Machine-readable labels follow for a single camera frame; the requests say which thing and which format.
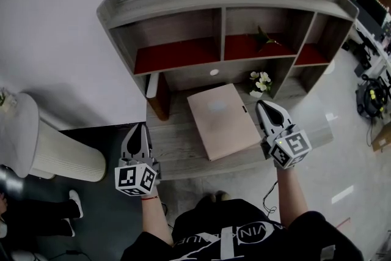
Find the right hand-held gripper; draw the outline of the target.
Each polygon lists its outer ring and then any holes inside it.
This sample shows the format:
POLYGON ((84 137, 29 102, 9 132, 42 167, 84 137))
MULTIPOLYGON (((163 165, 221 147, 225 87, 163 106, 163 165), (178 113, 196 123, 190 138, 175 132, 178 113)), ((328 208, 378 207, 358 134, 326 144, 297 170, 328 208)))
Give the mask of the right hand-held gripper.
POLYGON ((261 143, 263 153, 266 159, 274 161, 276 168, 293 167, 312 151, 306 132, 295 124, 291 125, 291 117, 286 109, 274 102, 259 100, 256 112, 260 127, 267 135, 261 143), (274 127, 287 128, 274 134, 274 127))

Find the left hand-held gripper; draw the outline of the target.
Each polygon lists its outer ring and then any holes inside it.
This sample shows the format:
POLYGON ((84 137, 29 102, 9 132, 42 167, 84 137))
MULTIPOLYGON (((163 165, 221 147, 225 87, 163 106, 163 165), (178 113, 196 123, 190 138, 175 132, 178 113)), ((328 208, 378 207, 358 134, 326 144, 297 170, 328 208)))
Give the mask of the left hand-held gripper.
POLYGON ((115 188, 127 196, 149 196, 161 179, 161 166, 151 157, 152 142, 145 123, 138 123, 125 136, 122 157, 115 168, 115 188))

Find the pink box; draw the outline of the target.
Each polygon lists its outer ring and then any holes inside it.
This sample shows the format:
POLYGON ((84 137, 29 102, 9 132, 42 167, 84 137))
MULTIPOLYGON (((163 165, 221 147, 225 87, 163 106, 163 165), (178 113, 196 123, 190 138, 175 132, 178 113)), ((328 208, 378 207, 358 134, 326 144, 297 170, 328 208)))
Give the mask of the pink box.
POLYGON ((233 84, 199 92, 187 100, 210 161, 260 143, 261 136, 233 84))

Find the person's left forearm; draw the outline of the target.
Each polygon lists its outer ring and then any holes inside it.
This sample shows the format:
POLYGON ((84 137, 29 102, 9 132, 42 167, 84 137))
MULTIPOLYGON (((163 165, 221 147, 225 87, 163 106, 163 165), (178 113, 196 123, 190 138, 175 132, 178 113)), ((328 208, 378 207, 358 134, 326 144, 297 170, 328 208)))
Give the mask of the person's left forearm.
POLYGON ((157 193, 142 197, 142 229, 169 246, 174 245, 163 205, 157 193))

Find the person's right forearm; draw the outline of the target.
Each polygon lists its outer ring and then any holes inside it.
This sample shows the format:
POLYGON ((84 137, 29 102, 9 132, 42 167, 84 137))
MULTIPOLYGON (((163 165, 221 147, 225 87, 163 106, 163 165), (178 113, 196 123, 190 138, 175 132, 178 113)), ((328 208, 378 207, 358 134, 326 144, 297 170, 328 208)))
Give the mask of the person's right forearm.
POLYGON ((291 223, 308 212, 308 206, 294 167, 277 169, 280 223, 288 228, 291 223))

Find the grey wooden desk with hutch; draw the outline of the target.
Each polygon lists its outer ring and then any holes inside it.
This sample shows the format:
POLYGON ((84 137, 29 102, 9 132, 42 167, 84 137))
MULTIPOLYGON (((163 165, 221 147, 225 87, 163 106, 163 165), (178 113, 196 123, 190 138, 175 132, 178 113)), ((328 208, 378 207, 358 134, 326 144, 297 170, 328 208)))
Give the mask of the grey wooden desk with hutch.
MULTIPOLYGON (((203 86, 172 92, 167 121, 159 120, 152 108, 147 107, 152 155, 160 162, 162 180, 226 174, 270 164, 259 145, 217 161, 208 159, 187 101, 188 96, 206 89, 203 86)), ((306 92, 297 79, 287 79, 273 101, 284 107, 293 122, 306 132, 313 149, 333 141, 320 99, 314 91, 306 92)))

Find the black computer monitor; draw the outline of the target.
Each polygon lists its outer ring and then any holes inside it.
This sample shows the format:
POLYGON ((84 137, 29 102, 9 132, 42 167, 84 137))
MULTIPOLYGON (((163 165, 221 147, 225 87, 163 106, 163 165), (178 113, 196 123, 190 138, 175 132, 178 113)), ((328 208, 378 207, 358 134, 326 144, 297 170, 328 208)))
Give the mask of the black computer monitor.
POLYGON ((356 0, 359 8, 359 21, 371 23, 375 26, 382 27, 387 15, 387 9, 378 0, 356 0))

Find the white flowers in white pot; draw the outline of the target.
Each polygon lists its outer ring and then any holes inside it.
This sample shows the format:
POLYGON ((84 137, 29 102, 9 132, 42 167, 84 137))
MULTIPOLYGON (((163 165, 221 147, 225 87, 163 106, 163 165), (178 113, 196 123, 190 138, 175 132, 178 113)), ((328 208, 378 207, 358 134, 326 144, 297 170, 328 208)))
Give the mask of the white flowers in white pot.
POLYGON ((250 96, 259 99, 265 92, 271 90, 271 86, 272 81, 266 72, 250 73, 250 96))

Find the brown hardcover book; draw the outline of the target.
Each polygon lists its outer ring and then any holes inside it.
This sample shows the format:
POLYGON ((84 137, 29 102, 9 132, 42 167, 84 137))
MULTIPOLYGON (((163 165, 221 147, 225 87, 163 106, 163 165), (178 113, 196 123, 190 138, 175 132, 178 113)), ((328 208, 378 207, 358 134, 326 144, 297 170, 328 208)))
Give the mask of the brown hardcover book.
POLYGON ((146 98, 159 120, 169 119, 171 92, 164 73, 150 75, 146 98))

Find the black and yellow vacuum cleaner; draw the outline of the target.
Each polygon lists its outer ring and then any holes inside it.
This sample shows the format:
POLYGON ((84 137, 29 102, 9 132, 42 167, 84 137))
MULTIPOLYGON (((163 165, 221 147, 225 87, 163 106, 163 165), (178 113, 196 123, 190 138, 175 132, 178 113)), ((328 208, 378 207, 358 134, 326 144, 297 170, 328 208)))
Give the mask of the black and yellow vacuum cleaner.
POLYGON ((364 81, 356 90, 357 113, 367 119, 379 117, 391 100, 391 86, 379 76, 370 78, 368 75, 361 76, 364 81))

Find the flat cardboard box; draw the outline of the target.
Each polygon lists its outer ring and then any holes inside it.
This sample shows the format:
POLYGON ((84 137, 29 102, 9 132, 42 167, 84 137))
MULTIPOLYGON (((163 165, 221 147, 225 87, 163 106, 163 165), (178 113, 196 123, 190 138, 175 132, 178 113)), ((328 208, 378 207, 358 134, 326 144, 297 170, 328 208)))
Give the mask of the flat cardboard box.
POLYGON ((371 134, 371 147, 374 153, 391 147, 391 122, 375 128, 371 134))

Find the person's black printed t-shirt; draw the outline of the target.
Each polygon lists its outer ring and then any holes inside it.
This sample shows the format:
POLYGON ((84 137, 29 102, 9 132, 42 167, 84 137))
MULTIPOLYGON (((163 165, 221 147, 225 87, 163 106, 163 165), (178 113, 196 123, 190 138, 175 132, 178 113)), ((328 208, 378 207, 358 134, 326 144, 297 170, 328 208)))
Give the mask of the person's black printed t-shirt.
POLYGON ((242 199, 183 213, 172 238, 170 246, 142 232, 120 261, 364 261, 321 213, 308 211, 284 227, 242 199))

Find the white workbench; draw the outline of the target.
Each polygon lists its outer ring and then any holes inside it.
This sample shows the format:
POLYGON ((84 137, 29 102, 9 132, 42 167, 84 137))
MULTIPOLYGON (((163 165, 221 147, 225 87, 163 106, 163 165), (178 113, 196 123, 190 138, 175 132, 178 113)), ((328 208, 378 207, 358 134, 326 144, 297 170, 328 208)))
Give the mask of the white workbench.
MULTIPOLYGON (((350 1, 358 8, 356 0, 350 1)), ((371 23, 362 24, 358 14, 349 39, 343 44, 344 49, 352 49, 359 62, 354 70, 358 77, 363 74, 378 76, 384 71, 391 74, 391 14, 390 9, 384 7, 387 15, 382 27, 371 23)))

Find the small green potted plant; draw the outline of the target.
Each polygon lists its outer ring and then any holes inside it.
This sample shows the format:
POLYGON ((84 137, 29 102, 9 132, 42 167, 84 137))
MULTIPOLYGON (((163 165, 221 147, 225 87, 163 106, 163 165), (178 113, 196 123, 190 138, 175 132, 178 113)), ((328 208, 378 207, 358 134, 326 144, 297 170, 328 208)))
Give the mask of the small green potted plant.
POLYGON ((17 100, 6 88, 0 87, 0 109, 7 112, 10 108, 15 107, 17 100))

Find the white ribbed pedestal table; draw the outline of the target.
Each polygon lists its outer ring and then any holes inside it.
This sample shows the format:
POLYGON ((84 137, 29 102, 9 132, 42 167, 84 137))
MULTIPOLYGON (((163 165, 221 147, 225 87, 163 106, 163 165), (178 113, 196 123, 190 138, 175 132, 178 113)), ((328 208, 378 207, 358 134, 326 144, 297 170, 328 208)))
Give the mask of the white ribbed pedestal table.
POLYGON ((100 151, 47 124, 30 95, 14 96, 15 107, 7 112, 0 109, 0 165, 20 178, 52 179, 58 175, 87 182, 103 179, 106 160, 100 151))

